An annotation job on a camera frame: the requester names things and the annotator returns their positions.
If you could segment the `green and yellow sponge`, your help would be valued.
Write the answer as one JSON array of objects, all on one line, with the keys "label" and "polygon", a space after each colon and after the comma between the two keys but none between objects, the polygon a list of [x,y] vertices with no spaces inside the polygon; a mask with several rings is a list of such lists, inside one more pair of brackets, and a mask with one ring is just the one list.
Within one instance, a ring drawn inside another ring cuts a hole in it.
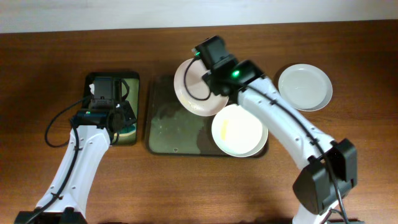
[{"label": "green and yellow sponge", "polygon": [[136,135],[136,124],[132,124],[128,127],[125,127],[119,132],[119,136],[122,138],[130,138],[131,136]]}]

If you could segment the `pinkish white plate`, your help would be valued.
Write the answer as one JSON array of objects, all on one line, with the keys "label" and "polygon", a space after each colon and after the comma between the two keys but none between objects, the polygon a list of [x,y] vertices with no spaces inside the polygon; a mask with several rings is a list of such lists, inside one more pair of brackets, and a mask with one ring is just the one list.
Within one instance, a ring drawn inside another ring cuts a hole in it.
[{"label": "pinkish white plate", "polygon": [[176,70],[174,75],[174,92],[179,102],[189,112],[198,116],[213,116],[227,105],[229,98],[221,95],[216,96],[213,93],[205,101],[192,98],[187,90],[196,98],[205,99],[210,93],[210,89],[201,79],[208,71],[201,60],[192,63],[187,72],[186,85],[184,85],[183,77],[191,61],[192,59],[184,61]]}]

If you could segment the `white plate yellow stain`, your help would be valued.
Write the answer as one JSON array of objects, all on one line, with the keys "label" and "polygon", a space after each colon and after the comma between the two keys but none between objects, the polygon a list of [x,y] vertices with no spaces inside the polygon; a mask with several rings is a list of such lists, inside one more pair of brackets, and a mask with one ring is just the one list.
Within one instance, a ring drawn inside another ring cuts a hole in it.
[{"label": "white plate yellow stain", "polygon": [[238,105],[228,105],[214,117],[211,135],[227,155],[250,157],[260,152],[268,140],[268,128]]}]

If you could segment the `pale grey plate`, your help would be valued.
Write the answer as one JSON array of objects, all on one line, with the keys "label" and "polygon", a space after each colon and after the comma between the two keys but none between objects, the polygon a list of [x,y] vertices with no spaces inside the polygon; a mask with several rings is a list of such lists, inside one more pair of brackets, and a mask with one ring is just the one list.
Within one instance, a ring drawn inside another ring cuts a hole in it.
[{"label": "pale grey plate", "polygon": [[317,111],[332,99],[328,75],[316,66],[298,63],[287,67],[278,79],[281,97],[301,111]]}]

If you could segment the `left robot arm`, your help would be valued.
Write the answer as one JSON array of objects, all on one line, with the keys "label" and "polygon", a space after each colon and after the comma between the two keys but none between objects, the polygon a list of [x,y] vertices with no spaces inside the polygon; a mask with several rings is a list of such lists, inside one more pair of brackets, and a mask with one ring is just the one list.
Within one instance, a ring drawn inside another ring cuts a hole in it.
[{"label": "left robot arm", "polygon": [[65,155],[49,189],[31,212],[16,223],[86,223],[86,204],[102,160],[111,146],[134,144],[139,79],[94,77],[70,119]]}]

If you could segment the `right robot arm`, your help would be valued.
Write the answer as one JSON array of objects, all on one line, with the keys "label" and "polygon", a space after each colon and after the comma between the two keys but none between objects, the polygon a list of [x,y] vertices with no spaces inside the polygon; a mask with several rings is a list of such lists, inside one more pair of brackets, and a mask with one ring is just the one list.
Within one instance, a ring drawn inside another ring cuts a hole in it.
[{"label": "right robot arm", "polygon": [[207,72],[202,80],[215,95],[229,96],[254,115],[284,146],[300,173],[293,191],[300,206],[292,223],[328,223],[339,214],[350,223],[343,199],[358,183],[358,153],[348,139],[336,142],[290,106],[271,79],[251,60],[238,61],[215,35],[192,50]]}]

